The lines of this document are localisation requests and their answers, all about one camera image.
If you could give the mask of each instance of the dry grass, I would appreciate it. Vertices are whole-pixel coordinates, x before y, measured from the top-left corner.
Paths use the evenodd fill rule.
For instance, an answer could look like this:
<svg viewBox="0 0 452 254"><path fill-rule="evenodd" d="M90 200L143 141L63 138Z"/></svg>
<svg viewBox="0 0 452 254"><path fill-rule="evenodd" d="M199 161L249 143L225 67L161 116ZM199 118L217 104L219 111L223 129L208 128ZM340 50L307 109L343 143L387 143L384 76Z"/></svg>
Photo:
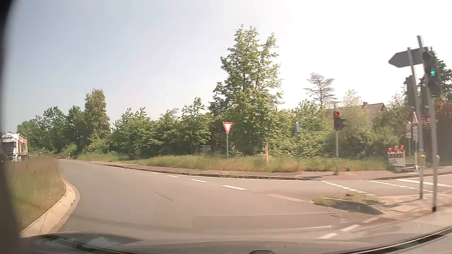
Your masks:
<svg viewBox="0 0 452 254"><path fill-rule="evenodd" d="M6 172L20 230L39 218L66 192L55 159L7 162Z"/></svg>
<svg viewBox="0 0 452 254"><path fill-rule="evenodd" d="M95 161L122 161L128 163L139 163L150 166L186 168L186 169L215 169L230 171L254 171L254 172L301 172L301 171L333 171L336 169L333 158L296 158L271 157L266 164L265 156L245 156L225 159L221 156L208 155L181 155L181 156L158 156L142 160L128 160L126 155L79 155L81 160ZM366 160L339 160L340 171L351 170L380 170L385 169L385 162L379 159L369 158Z"/></svg>

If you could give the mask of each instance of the metal pole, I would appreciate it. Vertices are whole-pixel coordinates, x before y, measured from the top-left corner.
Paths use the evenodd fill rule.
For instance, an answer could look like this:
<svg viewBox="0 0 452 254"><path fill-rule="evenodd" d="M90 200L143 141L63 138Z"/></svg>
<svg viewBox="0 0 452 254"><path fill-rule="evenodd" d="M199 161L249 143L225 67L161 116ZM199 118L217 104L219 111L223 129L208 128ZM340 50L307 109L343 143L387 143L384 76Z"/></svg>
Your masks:
<svg viewBox="0 0 452 254"><path fill-rule="evenodd" d="M422 36L418 35L418 44L419 47L422 48L422 51L424 51L424 42L422 40ZM428 84L429 76L425 73L424 68L424 75L425 75L425 83ZM430 89L427 87L425 89L427 94L427 100L428 100L428 112L430 114L430 131L432 133L432 152L430 153L430 157L432 158L433 163L433 204L432 204L432 211L436 212L436 198L437 198L437 192L438 192L438 161L436 160L436 156L438 155L438 138L436 135L436 118L435 118L435 104L433 101L433 98L430 94Z"/></svg>
<svg viewBox="0 0 452 254"><path fill-rule="evenodd" d="M226 133L226 159L229 159L229 134Z"/></svg>
<svg viewBox="0 0 452 254"><path fill-rule="evenodd" d="M413 76L413 91L414 91L414 100L415 100L415 109L416 109L416 116L418 119L418 141L419 141L419 153L418 156L424 154L424 135L422 132L422 119L421 119L421 112L422 109L420 108L420 101L418 96L418 79L416 78L416 69L414 68L413 64L413 55L411 53L411 48L407 48L408 52L408 62L410 63L411 67L411 75ZM422 199L424 197L424 168L421 167L421 170L419 172L419 198Z"/></svg>
<svg viewBox="0 0 452 254"><path fill-rule="evenodd" d="M339 133L336 130L336 174L339 174Z"/></svg>

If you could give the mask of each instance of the curb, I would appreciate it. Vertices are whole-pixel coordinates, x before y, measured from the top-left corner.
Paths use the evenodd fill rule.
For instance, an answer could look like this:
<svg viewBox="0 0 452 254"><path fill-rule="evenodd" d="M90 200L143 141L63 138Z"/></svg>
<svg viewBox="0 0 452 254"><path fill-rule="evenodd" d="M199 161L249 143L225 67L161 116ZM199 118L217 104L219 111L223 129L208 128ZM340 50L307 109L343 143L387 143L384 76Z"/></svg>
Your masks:
<svg viewBox="0 0 452 254"><path fill-rule="evenodd" d="M75 210L80 200L79 191L63 179L66 193L47 212L20 232L20 237L30 237L57 232Z"/></svg>
<svg viewBox="0 0 452 254"><path fill-rule="evenodd" d="M285 177L285 176L261 176L261 175L234 175L234 174L203 174L203 173L186 173L179 171L165 171L165 170L155 170L155 169L139 169L136 167L128 167L122 165L102 165L91 163L100 166L110 166L124 169L135 169L141 171L150 171L150 172L158 172L158 173L166 173L166 174L180 174L180 175L192 175L192 176L206 176L206 177L217 177L217 178L239 178L239 179L267 179L267 180L299 180L299 181L320 181L320 180L328 180L328 181L343 181L343 180L357 180L357 181L369 181L369 180L390 180L390 179L400 179L400 178L410 178L410 177L419 177L420 174L413 175L397 175L397 176L386 176L386 177L376 177L376 178L368 178L368 179L318 179L318 176L308 176L308 177ZM443 174L452 174L452 172L441 172L438 175ZM424 174L424 176L433 176L433 173Z"/></svg>

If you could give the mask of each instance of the traffic light pole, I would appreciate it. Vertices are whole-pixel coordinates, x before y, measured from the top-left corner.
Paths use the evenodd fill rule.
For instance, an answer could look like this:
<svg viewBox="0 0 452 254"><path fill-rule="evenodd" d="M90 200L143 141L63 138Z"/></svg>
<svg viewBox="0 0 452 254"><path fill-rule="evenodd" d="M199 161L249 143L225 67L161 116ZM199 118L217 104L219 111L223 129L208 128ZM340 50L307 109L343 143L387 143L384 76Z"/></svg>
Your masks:
<svg viewBox="0 0 452 254"><path fill-rule="evenodd" d="M336 112L336 103L334 104L334 112ZM339 133L336 132L336 174L339 174Z"/></svg>
<svg viewBox="0 0 452 254"><path fill-rule="evenodd" d="M414 101L415 101L415 110L416 110L416 116L418 119L418 143L419 143L419 153L418 156L421 156L424 154L424 133L422 132L422 119L421 119L421 113L422 110L420 108L420 101L418 96L418 86L417 86L417 78L416 78L416 69L414 68L413 64L413 55L411 53L411 48L407 48L406 51L408 52L408 62L410 63L411 67L411 75L413 77L413 91L414 91ZM421 165L420 171L419 171L419 198L424 198L424 168Z"/></svg>
<svg viewBox="0 0 452 254"><path fill-rule="evenodd" d="M418 35L417 38L418 38L419 46L424 47L424 42L422 40L422 36ZM425 63L423 63L422 65L424 66L425 85L427 86L428 81L430 79L430 75L425 73ZM432 212L436 212L436 210L437 210L437 192L438 192L438 160L436 159L436 156L438 155L438 137L436 134L435 104L434 104L433 98L431 96L430 88L429 87L426 87L426 88L427 89L425 89L425 92L427 93L428 112L430 114L430 130L432 133L432 152L430 153L430 158L432 159L432 164L433 164Z"/></svg>

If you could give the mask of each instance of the direction sign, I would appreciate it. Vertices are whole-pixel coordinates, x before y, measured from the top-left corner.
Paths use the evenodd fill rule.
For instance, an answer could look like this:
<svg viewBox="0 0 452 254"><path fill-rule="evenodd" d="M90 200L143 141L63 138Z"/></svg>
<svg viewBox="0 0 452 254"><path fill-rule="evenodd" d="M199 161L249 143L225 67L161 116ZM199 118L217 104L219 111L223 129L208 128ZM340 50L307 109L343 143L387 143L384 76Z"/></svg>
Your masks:
<svg viewBox="0 0 452 254"><path fill-rule="evenodd" d="M225 128L226 134L229 134L229 131L231 130L232 123L231 122L223 122L223 126Z"/></svg>
<svg viewBox="0 0 452 254"><path fill-rule="evenodd" d="M413 125L413 140L414 141L418 140L418 126L417 125Z"/></svg>
<svg viewBox="0 0 452 254"><path fill-rule="evenodd" d="M422 49L420 47L412 49L411 55L413 56L414 65L422 64ZM397 68L410 66L410 63L408 62L408 52L405 50L394 54L391 59L389 59L388 63Z"/></svg>

